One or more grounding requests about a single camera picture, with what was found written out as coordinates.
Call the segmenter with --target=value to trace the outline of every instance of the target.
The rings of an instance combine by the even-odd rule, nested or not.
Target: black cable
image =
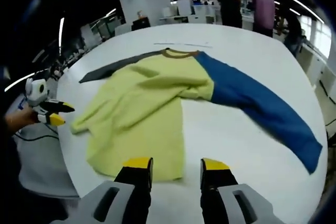
[[[55,131],[55,130],[53,130],[52,128],[50,128],[47,124],[44,124],[48,129],[50,129],[52,132],[54,132],[55,134],[57,134],[58,135],[58,132],[57,131]]]
[[[332,124],[332,123],[335,122],[335,121],[336,121],[336,118],[335,118],[334,120],[332,120],[330,123],[328,123],[328,124],[326,125],[326,127],[329,126],[330,124]]]
[[[33,139],[26,139],[26,138],[21,137],[20,135],[18,135],[18,134],[16,134],[16,133],[15,133],[14,135],[16,135],[18,138],[21,138],[22,140],[24,140],[24,141],[28,141],[28,142],[36,141],[36,140],[39,140],[39,139],[42,139],[42,138],[45,138],[45,137],[53,137],[53,138],[56,138],[57,140],[59,140],[58,137],[51,136],[51,135],[44,135],[44,136],[40,136],[40,137],[33,138]]]

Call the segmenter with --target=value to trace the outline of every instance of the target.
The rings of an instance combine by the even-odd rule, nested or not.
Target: white table
[[[327,139],[318,100],[308,78],[281,42],[251,31],[206,24],[164,25],[114,37],[76,62],[59,80],[57,99],[75,106],[64,114],[59,139],[72,182],[80,197],[106,178],[85,159],[89,133],[72,135],[69,125],[95,96],[104,80],[79,84],[89,71],[149,51],[171,47],[203,50],[238,68],[286,101],[310,126],[323,145],[316,171],[309,175],[301,161],[275,141],[240,109],[202,101],[183,101],[186,146],[181,181],[154,184],[147,223],[203,223],[200,203],[200,159],[229,165],[239,183],[268,199],[286,223],[307,223],[315,211],[327,170]]]

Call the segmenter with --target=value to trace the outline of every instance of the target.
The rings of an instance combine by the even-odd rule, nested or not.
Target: person
[[[240,0],[218,0],[222,22],[225,26],[242,28],[243,20],[240,13]]]
[[[302,29],[300,21],[298,20],[298,16],[284,6],[280,7],[279,16],[281,18],[278,26],[278,35],[282,34],[284,22],[286,19],[289,32],[283,43],[296,58],[303,41]]]
[[[35,195],[22,187],[18,180],[20,160],[12,135],[25,126],[38,122],[37,113],[30,107],[0,118],[3,150],[5,152],[4,223],[49,224],[66,219],[67,214],[58,199]]]
[[[253,0],[253,31],[273,37],[275,3],[274,0]]]

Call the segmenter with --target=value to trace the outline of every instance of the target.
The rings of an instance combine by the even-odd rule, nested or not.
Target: blue sleeve
[[[211,102],[240,108],[291,149],[309,173],[315,171],[322,145],[291,106],[250,76],[204,52],[195,59],[214,81]]]

